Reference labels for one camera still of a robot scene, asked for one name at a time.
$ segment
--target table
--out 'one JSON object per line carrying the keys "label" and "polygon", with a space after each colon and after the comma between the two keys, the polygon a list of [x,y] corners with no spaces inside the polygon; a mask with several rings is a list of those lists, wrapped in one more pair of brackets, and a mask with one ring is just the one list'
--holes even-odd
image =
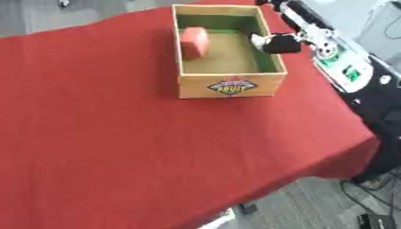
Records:
{"label": "table", "polygon": [[193,228],[304,176],[356,175],[374,155],[307,49],[284,55],[274,97],[176,98],[172,25],[160,8],[0,39],[2,228]]}

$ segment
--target floor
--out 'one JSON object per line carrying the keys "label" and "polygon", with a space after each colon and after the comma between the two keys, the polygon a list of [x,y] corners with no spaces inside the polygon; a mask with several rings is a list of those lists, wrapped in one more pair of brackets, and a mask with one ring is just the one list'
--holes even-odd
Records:
{"label": "floor", "polygon": [[[30,34],[99,21],[119,13],[146,10],[188,0],[71,0],[63,10],[56,0],[1,0],[0,37]],[[387,209],[375,199],[352,189],[377,213]],[[388,196],[383,190],[382,196]],[[356,216],[363,210],[339,190],[338,181],[305,178],[255,201],[259,212],[240,216],[220,229],[357,229]],[[401,206],[401,194],[396,203]],[[401,213],[396,212],[401,224]]]}

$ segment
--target red cube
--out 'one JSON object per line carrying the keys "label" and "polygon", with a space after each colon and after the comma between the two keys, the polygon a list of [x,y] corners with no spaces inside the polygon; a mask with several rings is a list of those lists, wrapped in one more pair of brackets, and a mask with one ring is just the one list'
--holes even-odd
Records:
{"label": "red cube", "polygon": [[183,57],[200,58],[207,54],[209,48],[208,32],[202,27],[187,28],[181,35]]}

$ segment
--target black cable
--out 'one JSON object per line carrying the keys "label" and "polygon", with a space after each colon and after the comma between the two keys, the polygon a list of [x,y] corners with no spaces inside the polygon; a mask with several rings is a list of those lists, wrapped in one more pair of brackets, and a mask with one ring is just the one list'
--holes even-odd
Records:
{"label": "black cable", "polygon": [[372,209],[366,207],[365,205],[363,205],[363,203],[361,203],[358,199],[354,198],[353,196],[351,196],[348,192],[346,192],[346,183],[352,184],[351,182],[347,181],[347,180],[343,180],[340,182],[340,188],[341,191],[350,199],[352,200],[355,204],[361,206],[365,211],[372,213],[372,214],[376,214]]}
{"label": "black cable", "polygon": [[388,203],[388,202],[386,202],[385,200],[383,200],[382,198],[378,197],[376,194],[372,193],[371,191],[368,191],[368,190],[364,189],[362,185],[359,185],[359,184],[356,184],[356,183],[353,183],[353,185],[356,186],[356,187],[358,187],[358,188],[360,188],[360,189],[362,189],[364,192],[368,193],[369,195],[371,195],[371,196],[372,196],[373,198],[375,198],[378,202],[380,202],[380,203],[382,203],[382,204],[384,204],[384,205],[386,205],[386,206],[388,206],[388,207],[390,207],[390,208],[393,207],[394,210],[401,211],[401,208],[399,208],[399,207],[397,207],[397,206],[395,206],[395,205],[391,205],[390,203]]}
{"label": "black cable", "polygon": [[396,186],[398,180],[401,180],[401,177],[389,179],[389,182],[385,182],[385,185],[381,184],[381,186],[382,186],[381,188],[384,188],[384,187],[385,187],[387,184],[389,184],[391,181],[393,182],[393,183],[392,183],[392,186],[391,186],[391,187],[392,187],[392,192],[391,192],[391,200],[390,200],[390,202],[386,202],[385,200],[379,198],[377,195],[375,195],[374,193],[372,193],[372,192],[370,192],[368,189],[366,189],[366,187],[364,187],[364,186],[362,186],[362,185],[360,185],[360,184],[357,184],[357,183],[353,183],[353,182],[348,181],[348,180],[343,180],[343,181],[341,181],[341,182],[340,182],[340,188],[341,188],[341,191],[342,191],[351,201],[353,201],[355,204],[361,206],[366,212],[375,214],[375,212],[374,212],[372,209],[370,209],[370,208],[366,207],[365,205],[363,205],[363,203],[362,203],[361,201],[359,201],[359,200],[356,199],[355,197],[351,196],[351,195],[346,191],[346,183],[352,184],[353,186],[362,189],[364,192],[368,193],[368,194],[371,195],[373,198],[375,198],[378,202],[380,202],[380,203],[382,203],[382,204],[384,204],[384,205],[390,207],[390,216],[393,216],[395,210],[401,211],[401,208],[397,207],[397,206],[394,204],[394,188],[395,188],[395,186]]}
{"label": "black cable", "polygon": [[394,25],[394,24],[396,24],[398,21],[400,21],[401,20],[401,16],[398,16],[395,20],[393,20],[386,28],[385,28],[385,30],[384,30],[384,36],[386,36],[386,38],[388,38],[388,39],[401,39],[401,36],[400,37],[391,37],[389,34],[388,34],[388,30]]}
{"label": "black cable", "polygon": [[377,187],[372,188],[372,187],[368,187],[368,186],[364,185],[363,188],[368,191],[379,191],[379,190],[383,189],[384,187],[386,187],[392,180],[394,180],[394,178],[390,177],[387,180],[385,180],[383,183],[379,184]]}

